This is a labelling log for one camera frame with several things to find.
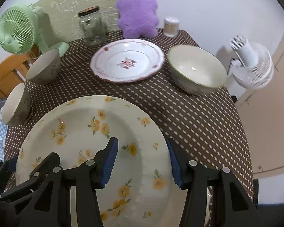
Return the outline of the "yellow floral plate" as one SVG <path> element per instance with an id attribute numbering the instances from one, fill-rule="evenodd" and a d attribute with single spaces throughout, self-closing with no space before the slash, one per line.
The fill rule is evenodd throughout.
<path id="1" fill-rule="evenodd" d="M 171 192 L 169 151 L 155 122 L 121 98 L 79 97 L 45 114 L 20 148 L 16 183 L 28 180 L 52 152 L 62 168 L 77 168 L 111 137 L 118 153 L 109 182 L 96 192 L 104 226 L 156 226 Z"/>

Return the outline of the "grey speckled bowl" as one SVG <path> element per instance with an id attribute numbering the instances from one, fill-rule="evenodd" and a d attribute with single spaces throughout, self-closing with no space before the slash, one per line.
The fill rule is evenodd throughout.
<path id="1" fill-rule="evenodd" d="M 2 111 L 2 122 L 8 126 L 23 125 L 31 112 L 31 96 L 24 83 L 9 94 Z"/>
<path id="2" fill-rule="evenodd" d="M 30 80 L 38 85 L 47 85 L 58 76 L 60 67 L 59 50 L 49 50 L 32 64 L 27 72 L 26 80 Z"/>

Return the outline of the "large cream bowl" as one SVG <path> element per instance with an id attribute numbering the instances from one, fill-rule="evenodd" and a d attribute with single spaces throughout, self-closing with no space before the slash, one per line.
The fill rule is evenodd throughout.
<path id="1" fill-rule="evenodd" d="M 209 95 L 227 82 L 222 63 L 208 51 L 191 45 L 177 45 L 167 54 L 173 81 L 192 95 Z"/>

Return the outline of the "red patterned white plate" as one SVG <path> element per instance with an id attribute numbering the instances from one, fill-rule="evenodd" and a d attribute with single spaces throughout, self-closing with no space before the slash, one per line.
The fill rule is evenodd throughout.
<path id="1" fill-rule="evenodd" d="M 137 82 L 156 74 L 165 61 L 161 48 L 147 40 L 125 39 L 101 47 L 90 68 L 102 80 Z"/>

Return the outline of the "brown polka dot tablecloth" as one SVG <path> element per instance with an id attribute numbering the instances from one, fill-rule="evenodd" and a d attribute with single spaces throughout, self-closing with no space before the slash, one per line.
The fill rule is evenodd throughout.
<path id="1" fill-rule="evenodd" d="M 185 202 L 175 183 L 164 138 L 212 169 L 229 167 L 253 195 L 247 138 L 226 88 L 205 96 L 182 91 L 168 62 L 149 79 L 114 84 L 96 77 L 90 61 L 97 48 L 70 42 L 54 82 L 25 85 L 33 113 L 24 126 L 9 127 L 5 158 L 19 155 L 8 187 L 29 174 L 51 152 L 64 169 L 95 156 L 112 136 L 119 141 L 109 183 L 98 191 L 105 226 L 175 226 Z"/>

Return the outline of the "wooden chair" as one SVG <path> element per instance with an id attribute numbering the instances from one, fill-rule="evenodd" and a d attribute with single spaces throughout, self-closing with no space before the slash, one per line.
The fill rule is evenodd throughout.
<path id="1" fill-rule="evenodd" d="M 12 54 L 0 64 L 0 98 L 6 98 L 11 91 L 26 81 L 30 66 L 41 55 L 35 44 L 32 49 L 21 55 Z"/>

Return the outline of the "beige door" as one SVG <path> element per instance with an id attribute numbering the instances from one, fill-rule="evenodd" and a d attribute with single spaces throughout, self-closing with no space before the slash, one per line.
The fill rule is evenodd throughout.
<path id="1" fill-rule="evenodd" d="M 250 149 L 255 179 L 284 173 L 284 34 L 272 56 L 271 82 L 236 103 Z"/>

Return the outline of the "white fan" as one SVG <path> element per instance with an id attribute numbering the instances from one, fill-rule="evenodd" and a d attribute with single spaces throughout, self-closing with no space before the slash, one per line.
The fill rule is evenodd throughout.
<path id="1" fill-rule="evenodd" d="M 237 56 L 230 61 L 228 75 L 245 89 L 258 90 L 266 87 L 273 78 L 274 65 L 267 48 L 236 35 L 230 46 Z"/>

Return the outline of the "green desk fan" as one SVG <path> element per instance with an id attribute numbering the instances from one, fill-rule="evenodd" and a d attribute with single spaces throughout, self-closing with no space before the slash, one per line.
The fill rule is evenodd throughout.
<path id="1" fill-rule="evenodd" d="M 24 4 L 13 6 L 0 17 L 0 46 L 12 54 L 27 54 L 34 45 L 41 53 L 58 49 L 63 56 L 69 48 L 65 42 L 48 46 L 39 20 L 44 15 L 41 7 Z"/>

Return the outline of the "glass jar black lid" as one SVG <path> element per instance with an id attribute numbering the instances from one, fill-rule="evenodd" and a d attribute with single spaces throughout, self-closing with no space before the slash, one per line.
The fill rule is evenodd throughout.
<path id="1" fill-rule="evenodd" d="M 99 6 L 94 6 L 78 12 L 79 26 L 89 47 L 100 45 L 106 39 L 106 30 L 99 11 Z"/>

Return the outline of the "cotton swab container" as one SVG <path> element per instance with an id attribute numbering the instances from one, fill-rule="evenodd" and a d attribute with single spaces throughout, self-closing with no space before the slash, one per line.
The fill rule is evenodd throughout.
<path id="1" fill-rule="evenodd" d="M 164 19 L 163 34 L 167 37 L 175 37 L 179 28 L 179 19 L 166 17 Z"/>

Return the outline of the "purple plush toy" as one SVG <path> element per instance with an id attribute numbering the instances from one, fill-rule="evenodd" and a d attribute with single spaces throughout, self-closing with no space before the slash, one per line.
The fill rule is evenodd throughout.
<path id="1" fill-rule="evenodd" d="M 159 18 L 156 0 L 117 0 L 118 27 L 124 38 L 154 38 L 158 35 Z"/>

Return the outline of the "green animal print wall mat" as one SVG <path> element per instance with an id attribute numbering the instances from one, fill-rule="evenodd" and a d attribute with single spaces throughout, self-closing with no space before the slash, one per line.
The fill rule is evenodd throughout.
<path id="1" fill-rule="evenodd" d="M 102 21 L 108 31 L 118 30 L 117 0 L 39 0 L 33 7 L 41 7 L 44 15 L 40 20 L 48 46 L 58 42 L 71 42 L 83 38 L 78 12 L 98 6 Z"/>

